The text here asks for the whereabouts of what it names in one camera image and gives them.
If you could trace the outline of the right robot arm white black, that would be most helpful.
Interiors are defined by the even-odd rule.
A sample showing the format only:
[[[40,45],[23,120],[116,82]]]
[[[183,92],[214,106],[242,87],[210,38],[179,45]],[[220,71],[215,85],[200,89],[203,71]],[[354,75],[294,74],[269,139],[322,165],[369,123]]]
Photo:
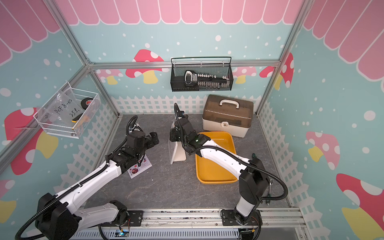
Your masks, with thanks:
[[[170,131],[171,142],[181,142],[189,155],[197,155],[208,159],[234,175],[239,181],[241,198],[234,209],[234,218],[240,225],[245,225],[253,211],[265,201],[279,201],[288,196],[289,189],[285,182],[276,175],[265,170],[260,159],[251,160],[240,157],[220,147],[214,140],[204,134],[198,134],[188,115],[174,104],[175,126]],[[279,196],[264,196],[271,179],[279,183],[283,193]]]

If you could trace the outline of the socket set in basket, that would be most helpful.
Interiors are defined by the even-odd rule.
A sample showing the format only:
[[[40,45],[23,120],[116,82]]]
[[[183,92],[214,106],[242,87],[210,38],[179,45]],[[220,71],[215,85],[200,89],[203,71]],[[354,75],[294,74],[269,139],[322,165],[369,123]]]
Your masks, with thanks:
[[[223,90],[228,91],[232,87],[232,82],[226,76],[218,78],[216,75],[198,74],[193,71],[186,71],[184,75],[184,85],[198,91],[203,90]]]

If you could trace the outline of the black tape roll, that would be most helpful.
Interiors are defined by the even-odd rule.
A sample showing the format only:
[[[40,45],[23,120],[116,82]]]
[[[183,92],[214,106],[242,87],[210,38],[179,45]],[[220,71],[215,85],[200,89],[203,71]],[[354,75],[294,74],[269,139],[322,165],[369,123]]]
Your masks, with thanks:
[[[81,106],[84,110],[88,108],[88,106],[92,103],[94,98],[84,98],[81,100]]]

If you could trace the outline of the aluminium front rail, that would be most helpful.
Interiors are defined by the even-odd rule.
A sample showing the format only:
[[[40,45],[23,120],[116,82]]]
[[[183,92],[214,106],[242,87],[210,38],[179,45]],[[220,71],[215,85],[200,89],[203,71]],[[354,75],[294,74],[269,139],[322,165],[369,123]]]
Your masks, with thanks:
[[[141,225],[123,229],[202,229],[226,228],[221,209],[144,209]],[[264,228],[305,228],[299,208],[259,208]]]

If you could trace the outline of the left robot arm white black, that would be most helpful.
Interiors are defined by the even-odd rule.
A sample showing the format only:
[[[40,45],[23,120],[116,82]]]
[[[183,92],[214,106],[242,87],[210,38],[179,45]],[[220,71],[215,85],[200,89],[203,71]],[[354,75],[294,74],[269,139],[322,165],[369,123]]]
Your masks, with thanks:
[[[32,240],[46,237],[49,240],[69,240],[83,229],[103,223],[124,225],[130,218],[127,208],[118,201],[86,209],[80,207],[107,183],[127,172],[131,167],[144,162],[146,150],[159,144],[158,134],[146,134],[136,124],[138,116],[133,116],[126,126],[123,142],[93,172],[71,187],[55,194],[45,194],[38,203],[38,209],[16,233],[15,239],[22,240],[22,234],[31,225],[41,232],[31,236]]]

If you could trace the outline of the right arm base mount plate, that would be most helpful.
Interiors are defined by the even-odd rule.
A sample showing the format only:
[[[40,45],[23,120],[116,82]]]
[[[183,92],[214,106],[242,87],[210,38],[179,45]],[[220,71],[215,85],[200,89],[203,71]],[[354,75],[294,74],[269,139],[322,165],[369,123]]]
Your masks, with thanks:
[[[223,226],[262,226],[263,221],[261,218],[261,212],[259,210],[253,210],[251,213],[244,217],[237,210],[221,210],[220,217],[222,219]]]

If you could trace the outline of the white acrylic menu holder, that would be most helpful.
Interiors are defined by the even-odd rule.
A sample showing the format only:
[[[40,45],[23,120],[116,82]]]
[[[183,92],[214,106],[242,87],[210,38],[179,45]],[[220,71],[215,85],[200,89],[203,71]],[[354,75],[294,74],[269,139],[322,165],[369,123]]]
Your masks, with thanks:
[[[176,121],[173,121],[168,137],[168,150],[171,165],[176,162],[184,162],[187,159],[185,150],[182,147],[182,143],[180,141],[174,141],[173,129],[175,128],[175,123]]]

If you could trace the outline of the beige storage box brown lid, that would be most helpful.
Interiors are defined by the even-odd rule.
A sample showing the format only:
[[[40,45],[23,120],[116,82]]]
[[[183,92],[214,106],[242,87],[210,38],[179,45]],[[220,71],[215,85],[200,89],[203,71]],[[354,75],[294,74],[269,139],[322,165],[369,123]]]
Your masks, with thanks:
[[[253,102],[209,95],[202,116],[203,129],[243,138],[252,125],[253,115]]]

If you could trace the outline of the pink dessert menu card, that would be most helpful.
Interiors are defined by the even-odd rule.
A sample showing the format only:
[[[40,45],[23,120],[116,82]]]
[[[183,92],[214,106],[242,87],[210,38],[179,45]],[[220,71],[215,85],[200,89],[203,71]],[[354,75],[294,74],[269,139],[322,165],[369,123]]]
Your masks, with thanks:
[[[147,155],[144,156],[144,158],[140,161],[140,163],[141,163],[140,165],[135,164],[128,169],[128,173],[131,179],[137,177],[139,174],[145,172],[146,170],[152,167],[152,164],[148,159]]]

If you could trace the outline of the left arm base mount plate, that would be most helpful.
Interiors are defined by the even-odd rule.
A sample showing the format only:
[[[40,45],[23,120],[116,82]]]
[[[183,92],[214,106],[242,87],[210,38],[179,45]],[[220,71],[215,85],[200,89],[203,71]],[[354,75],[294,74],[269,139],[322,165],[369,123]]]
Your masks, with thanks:
[[[112,222],[101,224],[102,227],[140,227],[143,220],[144,211],[128,210],[120,211]]]

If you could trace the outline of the labelled plastic bag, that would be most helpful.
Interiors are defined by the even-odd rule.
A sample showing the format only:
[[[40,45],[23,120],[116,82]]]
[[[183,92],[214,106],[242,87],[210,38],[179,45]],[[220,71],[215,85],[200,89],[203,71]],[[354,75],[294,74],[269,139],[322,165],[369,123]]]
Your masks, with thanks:
[[[58,91],[53,101],[48,105],[48,112],[57,116],[67,127],[73,127],[72,122],[76,116],[84,113],[84,109],[63,91]]]

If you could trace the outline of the yellow black tool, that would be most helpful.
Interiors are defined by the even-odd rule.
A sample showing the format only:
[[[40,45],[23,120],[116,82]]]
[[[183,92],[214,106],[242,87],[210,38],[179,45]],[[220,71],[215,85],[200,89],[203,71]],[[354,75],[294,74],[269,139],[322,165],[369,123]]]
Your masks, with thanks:
[[[85,113],[82,113],[82,114],[76,116],[74,119],[72,119],[73,123],[80,123],[80,124],[88,122],[88,121],[89,121],[89,117]]]

